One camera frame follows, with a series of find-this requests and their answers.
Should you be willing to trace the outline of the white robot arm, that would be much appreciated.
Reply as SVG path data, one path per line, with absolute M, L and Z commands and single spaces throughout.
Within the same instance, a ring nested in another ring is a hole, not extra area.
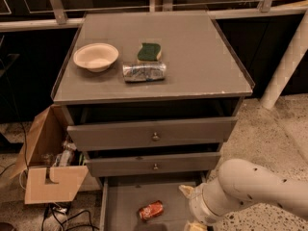
M 308 219 L 307 181 L 286 179 L 243 159 L 223 162 L 217 177 L 208 183 L 196 187 L 180 185 L 179 190 L 189 200 L 192 214 L 184 231 L 207 231 L 225 215 L 258 203 Z

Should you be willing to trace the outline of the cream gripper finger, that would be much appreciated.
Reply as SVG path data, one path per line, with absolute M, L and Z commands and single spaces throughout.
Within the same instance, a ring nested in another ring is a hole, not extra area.
M 190 198 L 193 194 L 194 187 L 187 185 L 180 185 L 179 190 L 186 198 Z
M 187 221 L 184 227 L 184 231 L 208 231 L 208 228 L 206 225 L 201 224 L 197 221 Z

